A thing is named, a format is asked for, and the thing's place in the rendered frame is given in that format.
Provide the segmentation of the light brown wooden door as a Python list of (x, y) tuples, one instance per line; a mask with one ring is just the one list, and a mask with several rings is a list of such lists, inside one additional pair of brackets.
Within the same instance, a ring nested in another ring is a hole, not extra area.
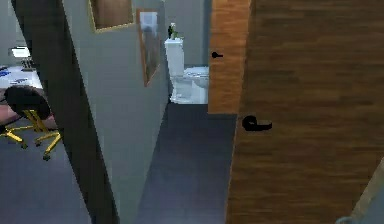
[[(209, 42), (210, 114), (237, 114), (252, 0), (212, 0)], [(212, 58), (211, 53), (223, 54)]]

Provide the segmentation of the black yellow office chair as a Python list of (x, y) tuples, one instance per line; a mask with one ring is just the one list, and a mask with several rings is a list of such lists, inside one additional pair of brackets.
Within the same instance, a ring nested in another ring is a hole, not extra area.
[(51, 151), (62, 136), (44, 91), (29, 85), (13, 85), (5, 89), (4, 98), (14, 112), (31, 122), (31, 128), (36, 133), (42, 133), (34, 140), (36, 146), (52, 138), (43, 154), (43, 159), (49, 161)]

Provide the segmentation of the white toilet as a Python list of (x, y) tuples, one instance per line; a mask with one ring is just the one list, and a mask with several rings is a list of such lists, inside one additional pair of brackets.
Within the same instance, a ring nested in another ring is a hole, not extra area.
[(209, 67), (185, 67), (181, 38), (168, 38), (164, 45), (172, 85), (170, 101), (176, 104), (207, 104)]

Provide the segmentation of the white laptop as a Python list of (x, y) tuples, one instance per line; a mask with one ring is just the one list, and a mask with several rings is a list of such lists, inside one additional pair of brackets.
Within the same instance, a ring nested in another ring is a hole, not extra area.
[(11, 52), (15, 58), (21, 60), (23, 71), (34, 71), (35, 64), (33, 62), (31, 53), (26, 46), (17, 46), (11, 49)]

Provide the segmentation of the brown framed wall picture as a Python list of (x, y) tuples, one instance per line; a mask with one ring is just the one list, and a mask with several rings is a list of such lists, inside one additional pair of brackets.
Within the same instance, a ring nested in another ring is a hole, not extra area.
[(120, 28), (134, 22), (133, 0), (88, 0), (95, 32)]

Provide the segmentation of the white desk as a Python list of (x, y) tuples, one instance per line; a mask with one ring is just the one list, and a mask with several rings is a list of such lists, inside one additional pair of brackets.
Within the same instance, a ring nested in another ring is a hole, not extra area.
[(29, 85), (42, 89), (41, 81), (35, 70), (24, 71), (22, 66), (0, 65), (0, 88), (8, 88), (12, 85)]

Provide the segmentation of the large brown wooden door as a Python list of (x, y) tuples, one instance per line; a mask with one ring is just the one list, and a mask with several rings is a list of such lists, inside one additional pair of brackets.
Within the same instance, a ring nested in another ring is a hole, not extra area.
[(363, 224), (383, 167), (384, 0), (252, 0), (225, 224)]

